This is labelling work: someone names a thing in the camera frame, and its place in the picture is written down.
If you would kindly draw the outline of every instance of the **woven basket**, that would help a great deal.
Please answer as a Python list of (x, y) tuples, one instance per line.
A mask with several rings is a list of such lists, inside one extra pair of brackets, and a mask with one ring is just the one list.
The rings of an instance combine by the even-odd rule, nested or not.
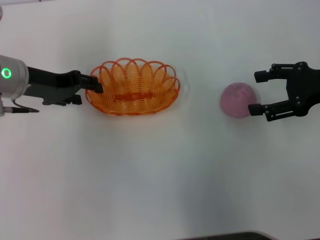
[(93, 69), (91, 76), (98, 78), (104, 93), (86, 90), (86, 99), (99, 111), (117, 116), (160, 112), (177, 99), (180, 90), (176, 71), (159, 61), (139, 58), (106, 61)]

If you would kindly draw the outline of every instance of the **white surface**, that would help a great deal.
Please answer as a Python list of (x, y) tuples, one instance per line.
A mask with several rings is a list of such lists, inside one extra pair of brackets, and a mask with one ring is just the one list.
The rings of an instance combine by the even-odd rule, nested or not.
[(273, 63), (320, 68), (317, 0), (57, 0), (4, 7), (0, 53), (83, 73), (119, 57), (185, 69), (185, 104), (142, 117), (18, 102), (0, 120), (0, 239), (173, 240), (256, 230), (320, 237), (320, 106), (306, 117), (230, 119), (223, 89)]
[(0, 0), (0, 5), (11, 5), (11, 4), (24, 4), (24, 3), (32, 3), (32, 2), (45, 2), (50, 0)]

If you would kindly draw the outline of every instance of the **cable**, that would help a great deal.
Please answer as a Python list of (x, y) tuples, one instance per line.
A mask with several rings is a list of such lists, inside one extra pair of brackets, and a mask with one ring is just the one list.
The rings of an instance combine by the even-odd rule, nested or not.
[(28, 114), (30, 113), (30, 109), (21, 108), (21, 107), (10, 107), (12, 114)]
[(15, 99), (12, 100), (12, 103), (13, 103), (14, 105), (16, 105), (17, 107), (21, 108), (21, 109), (28, 109), (28, 110), (29, 110), (29, 113), (40, 113), (40, 111), (37, 110), (37, 109), (19, 105), (18, 103), (16, 103), (16, 100), (15, 100)]

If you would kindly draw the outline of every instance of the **pink ball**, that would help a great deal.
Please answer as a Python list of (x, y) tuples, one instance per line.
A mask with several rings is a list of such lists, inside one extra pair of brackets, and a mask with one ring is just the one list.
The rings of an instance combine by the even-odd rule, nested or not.
[(250, 116), (248, 105), (256, 103), (255, 91), (248, 84), (242, 82), (227, 86), (220, 99), (222, 111), (230, 117), (238, 119)]

